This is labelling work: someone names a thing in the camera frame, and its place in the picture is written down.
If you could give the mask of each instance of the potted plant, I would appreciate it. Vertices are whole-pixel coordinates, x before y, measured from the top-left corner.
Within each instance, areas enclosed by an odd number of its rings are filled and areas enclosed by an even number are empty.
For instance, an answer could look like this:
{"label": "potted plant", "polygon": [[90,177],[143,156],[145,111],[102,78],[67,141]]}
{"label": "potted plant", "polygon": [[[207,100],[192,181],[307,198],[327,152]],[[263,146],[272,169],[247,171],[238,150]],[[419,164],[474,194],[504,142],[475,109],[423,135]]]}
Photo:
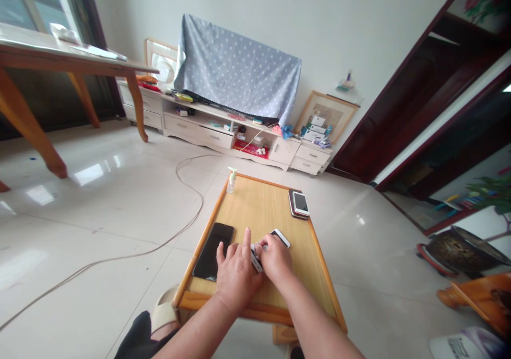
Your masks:
{"label": "potted plant", "polygon": [[506,230],[490,238],[482,239],[458,226],[438,234],[425,250],[447,270],[442,273],[481,272],[500,264],[511,265],[511,260],[489,242],[511,235],[511,175],[499,178],[478,178],[481,183],[467,185],[480,201],[473,208],[494,206],[495,212],[506,220]]}

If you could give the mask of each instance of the hand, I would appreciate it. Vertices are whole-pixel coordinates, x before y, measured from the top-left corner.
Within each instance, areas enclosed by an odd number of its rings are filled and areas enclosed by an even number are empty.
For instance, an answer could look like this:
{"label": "hand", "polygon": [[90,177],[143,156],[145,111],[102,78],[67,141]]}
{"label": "hand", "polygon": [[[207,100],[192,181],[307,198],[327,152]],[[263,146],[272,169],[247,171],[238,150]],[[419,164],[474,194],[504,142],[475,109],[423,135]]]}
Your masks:
{"label": "hand", "polygon": [[291,254],[278,236],[266,234],[255,245],[255,250],[255,254],[261,260],[262,268],[274,285],[278,286],[294,276]]}
{"label": "hand", "polygon": [[239,315],[261,287],[263,274],[252,274],[250,229],[247,227],[243,244],[233,243],[224,257],[224,244],[217,248],[217,287],[215,296],[233,313]]}

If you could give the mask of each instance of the electrical cable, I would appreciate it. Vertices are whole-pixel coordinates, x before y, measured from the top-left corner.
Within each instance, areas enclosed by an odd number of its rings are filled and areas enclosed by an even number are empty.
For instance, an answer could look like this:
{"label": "electrical cable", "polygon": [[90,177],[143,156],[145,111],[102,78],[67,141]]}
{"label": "electrical cable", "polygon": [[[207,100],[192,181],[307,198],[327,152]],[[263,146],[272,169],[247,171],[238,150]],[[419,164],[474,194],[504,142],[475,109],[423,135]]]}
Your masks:
{"label": "electrical cable", "polygon": [[124,255],[124,256],[120,256],[120,257],[117,257],[117,258],[108,258],[108,259],[102,259],[102,260],[98,260],[96,262],[92,262],[92,263],[89,263],[88,265],[82,267],[81,269],[75,271],[73,274],[69,275],[67,278],[65,278],[63,281],[61,281],[60,283],[56,284],[55,286],[51,287],[49,290],[47,290],[46,292],[42,293],[41,295],[39,295],[37,298],[35,298],[33,301],[31,301],[29,304],[27,304],[24,308],[22,308],[20,311],[18,311],[12,318],[10,318],[7,322],[5,322],[4,324],[2,324],[0,326],[0,331],[2,331],[4,328],[6,328],[12,321],[14,321],[18,316],[20,316],[23,312],[25,312],[30,306],[32,306],[33,304],[35,304],[36,302],[38,302],[39,300],[43,299],[46,295],[49,295],[51,294],[53,291],[55,291],[57,288],[59,288],[60,286],[70,282],[71,280],[73,280],[74,278],[76,278],[77,276],[79,276],[80,274],[83,274],[85,271],[87,271],[89,268],[99,264],[99,263],[105,263],[105,262],[111,262],[111,261],[114,261],[114,260],[122,260],[122,259],[128,259],[128,258],[135,258],[135,257],[139,257],[139,256],[143,256],[143,255],[147,255],[147,254],[150,254],[152,252],[155,252],[159,249],[161,249],[163,246],[165,246],[166,244],[168,244],[169,242],[171,242],[173,239],[177,238],[178,236],[180,236],[184,231],[186,231],[191,225],[192,223],[197,219],[197,217],[199,216],[201,210],[202,210],[202,207],[204,205],[204,197],[202,196],[202,194],[197,191],[196,189],[194,189],[192,186],[190,186],[189,184],[185,183],[181,177],[179,176],[179,169],[181,167],[183,167],[183,163],[186,162],[186,161],[191,161],[193,159],[197,159],[197,158],[203,158],[203,157],[223,157],[222,155],[217,155],[217,154],[205,154],[205,155],[202,155],[202,156],[198,156],[198,157],[191,157],[191,158],[187,158],[187,159],[183,159],[181,162],[179,162],[176,166],[176,170],[175,170],[175,173],[176,173],[176,176],[177,178],[179,179],[179,181],[181,183],[183,183],[185,186],[188,186],[190,189],[192,189],[193,191],[195,191],[195,193],[201,198],[201,205],[199,206],[199,209],[198,211],[195,213],[195,215],[192,217],[192,219],[190,219],[190,221],[181,229],[179,230],[176,234],[174,234],[169,240],[167,240],[166,242],[164,242],[163,244],[159,245],[158,247],[156,247],[155,249],[152,249],[152,250],[149,250],[149,251],[146,251],[146,252],[142,252],[140,254],[132,254],[132,255]]}

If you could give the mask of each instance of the framed painting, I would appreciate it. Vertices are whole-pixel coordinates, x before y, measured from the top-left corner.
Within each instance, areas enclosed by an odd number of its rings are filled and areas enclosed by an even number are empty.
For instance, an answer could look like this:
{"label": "framed painting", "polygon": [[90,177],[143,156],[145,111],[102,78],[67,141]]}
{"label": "framed painting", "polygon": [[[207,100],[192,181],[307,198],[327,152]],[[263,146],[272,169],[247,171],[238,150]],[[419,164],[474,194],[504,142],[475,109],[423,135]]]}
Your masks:
{"label": "framed painting", "polygon": [[149,75],[172,87],[177,72],[177,47],[147,38],[144,42],[144,53],[145,63],[160,71],[159,74]]}
{"label": "framed painting", "polygon": [[322,128],[332,127],[328,139],[335,144],[357,109],[357,105],[313,90],[294,131],[300,134],[302,127],[309,124],[309,119],[317,116],[325,120]]}

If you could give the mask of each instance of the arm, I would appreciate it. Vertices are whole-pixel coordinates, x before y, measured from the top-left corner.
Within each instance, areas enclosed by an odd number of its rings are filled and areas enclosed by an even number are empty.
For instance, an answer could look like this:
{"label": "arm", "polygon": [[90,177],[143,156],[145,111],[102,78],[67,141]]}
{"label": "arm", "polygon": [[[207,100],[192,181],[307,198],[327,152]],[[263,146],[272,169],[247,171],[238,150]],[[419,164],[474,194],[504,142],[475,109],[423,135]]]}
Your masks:
{"label": "arm", "polygon": [[[262,246],[268,245],[265,251]],[[266,275],[287,303],[303,354],[308,358],[364,358],[293,272],[291,254],[274,235],[256,246]]]}
{"label": "arm", "polygon": [[231,244],[224,257],[222,242],[217,248],[215,294],[154,356],[156,359],[211,357],[224,336],[262,284],[262,274],[252,274],[250,229],[243,244]]}

